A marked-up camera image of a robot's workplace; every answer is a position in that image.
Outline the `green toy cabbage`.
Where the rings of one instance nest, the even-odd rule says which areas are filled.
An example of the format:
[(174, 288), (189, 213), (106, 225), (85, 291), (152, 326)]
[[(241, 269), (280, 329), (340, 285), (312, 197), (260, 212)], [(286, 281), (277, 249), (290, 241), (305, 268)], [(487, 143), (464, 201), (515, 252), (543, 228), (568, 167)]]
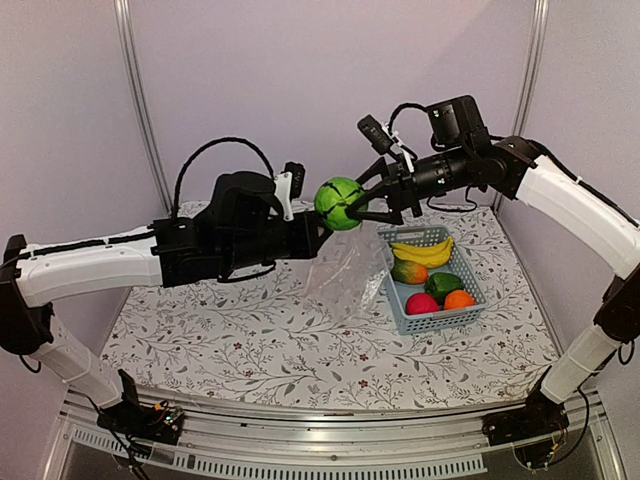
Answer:
[(361, 221), (350, 218), (346, 209), (364, 194), (364, 188), (355, 180), (333, 177), (317, 190), (314, 209), (327, 228), (348, 231), (358, 227)]

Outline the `orange green toy mango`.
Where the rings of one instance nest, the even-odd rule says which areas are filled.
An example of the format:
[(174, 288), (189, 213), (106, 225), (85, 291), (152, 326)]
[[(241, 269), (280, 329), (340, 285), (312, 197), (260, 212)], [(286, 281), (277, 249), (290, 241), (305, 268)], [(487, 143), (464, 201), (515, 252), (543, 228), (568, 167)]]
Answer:
[(391, 277), (395, 282), (407, 285), (424, 285), (428, 278), (428, 269), (416, 262), (395, 258), (391, 269)]

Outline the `clear zip top bag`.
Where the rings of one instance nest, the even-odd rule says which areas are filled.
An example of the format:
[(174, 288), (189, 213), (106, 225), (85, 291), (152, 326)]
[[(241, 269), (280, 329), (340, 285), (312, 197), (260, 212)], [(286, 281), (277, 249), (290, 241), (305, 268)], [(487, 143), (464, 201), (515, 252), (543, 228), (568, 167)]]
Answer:
[(304, 296), (323, 304), (336, 319), (367, 313), (391, 265), (391, 254), (370, 225), (335, 232), (308, 267)]

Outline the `red toy apple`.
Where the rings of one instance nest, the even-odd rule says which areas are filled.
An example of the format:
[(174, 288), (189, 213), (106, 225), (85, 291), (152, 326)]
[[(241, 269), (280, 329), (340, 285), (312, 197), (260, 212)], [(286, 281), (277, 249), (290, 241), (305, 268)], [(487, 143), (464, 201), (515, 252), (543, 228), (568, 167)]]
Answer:
[(405, 303), (407, 315), (424, 315), (440, 311), (438, 302), (427, 293), (415, 293)]

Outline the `blue perforated plastic basket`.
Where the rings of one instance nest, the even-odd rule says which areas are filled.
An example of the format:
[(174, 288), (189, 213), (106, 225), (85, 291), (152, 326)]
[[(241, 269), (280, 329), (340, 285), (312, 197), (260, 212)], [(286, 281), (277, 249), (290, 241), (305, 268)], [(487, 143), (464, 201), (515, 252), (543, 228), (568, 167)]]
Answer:
[(392, 265), (384, 288), (402, 335), (469, 324), (486, 298), (469, 262), (441, 225), (381, 230)]

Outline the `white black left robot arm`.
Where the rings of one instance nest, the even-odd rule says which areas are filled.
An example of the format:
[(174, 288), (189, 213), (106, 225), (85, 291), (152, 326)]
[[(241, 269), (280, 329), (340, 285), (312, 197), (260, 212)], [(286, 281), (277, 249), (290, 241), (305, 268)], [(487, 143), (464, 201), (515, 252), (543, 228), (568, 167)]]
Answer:
[(148, 426), (134, 381), (105, 366), (54, 316), (55, 300), (129, 286), (234, 282), (239, 270), (261, 274), (279, 259), (312, 259), (329, 236), (368, 218), (373, 193), (356, 185), (335, 206), (294, 212), (303, 167), (282, 173), (220, 176), (210, 203), (192, 218), (173, 212), (130, 232), (42, 246), (11, 237), (1, 267), (1, 346), (28, 356), (87, 395), (128, 434)]

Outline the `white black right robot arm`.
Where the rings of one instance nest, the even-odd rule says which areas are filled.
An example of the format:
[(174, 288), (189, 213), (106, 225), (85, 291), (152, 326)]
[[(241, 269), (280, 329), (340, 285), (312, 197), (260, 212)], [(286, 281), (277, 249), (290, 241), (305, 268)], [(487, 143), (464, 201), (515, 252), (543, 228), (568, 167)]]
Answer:
[(491, 187), (560, 224), (614, 273), (592, 326), (542, 375), (517, 412), (521, 432), (537, 436), (554, 422), (574, 391), (621, 345), (639, 336), (639, 225), (563, 167), (544, 145), (491, 135), (472, 96), (424, 110), (435, 155), (413, 160), (402, 154), (393, 164), (377, 160), (358, 181), (374, 176), (381, 180), (348, 207), (349, 217), (400, 225), (405, 209), (421, 215), (423, 199), (459, 188)]

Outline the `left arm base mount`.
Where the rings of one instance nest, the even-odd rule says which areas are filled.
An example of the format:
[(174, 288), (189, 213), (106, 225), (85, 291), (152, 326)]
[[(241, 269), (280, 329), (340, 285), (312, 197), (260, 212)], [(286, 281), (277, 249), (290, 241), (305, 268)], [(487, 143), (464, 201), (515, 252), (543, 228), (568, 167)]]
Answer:
[(118, 374), (123, 384), (121, 401), (112, 407), (101, 408), (97, 425), (128, 437), (177, 445), (184, 424), (184, 410), (180, 406), (170, 406), (167, 400), (153, 407), (142, 405), (133, 378), (122, 369)]

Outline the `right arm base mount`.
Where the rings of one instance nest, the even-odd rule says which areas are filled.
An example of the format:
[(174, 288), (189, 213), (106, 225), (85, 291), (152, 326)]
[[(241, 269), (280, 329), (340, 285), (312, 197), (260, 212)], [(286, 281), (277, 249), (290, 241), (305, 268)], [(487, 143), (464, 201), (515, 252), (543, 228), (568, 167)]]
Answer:
[(522, 407), (482, 418), (482, 433), (491, 446), (550, 434), (568, 426), (564, 405), (554, 403), (540, 391), (529, 394)]

